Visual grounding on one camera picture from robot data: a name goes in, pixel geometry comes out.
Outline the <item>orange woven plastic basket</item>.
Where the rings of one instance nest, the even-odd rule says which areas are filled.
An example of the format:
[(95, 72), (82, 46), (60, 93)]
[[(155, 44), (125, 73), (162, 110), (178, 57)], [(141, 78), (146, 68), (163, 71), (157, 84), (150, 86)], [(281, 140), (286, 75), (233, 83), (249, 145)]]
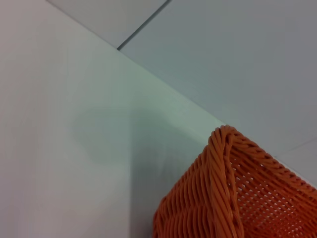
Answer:
[(223, 125), (161, 200), (152, 237), (317, 238), (317, 189)]

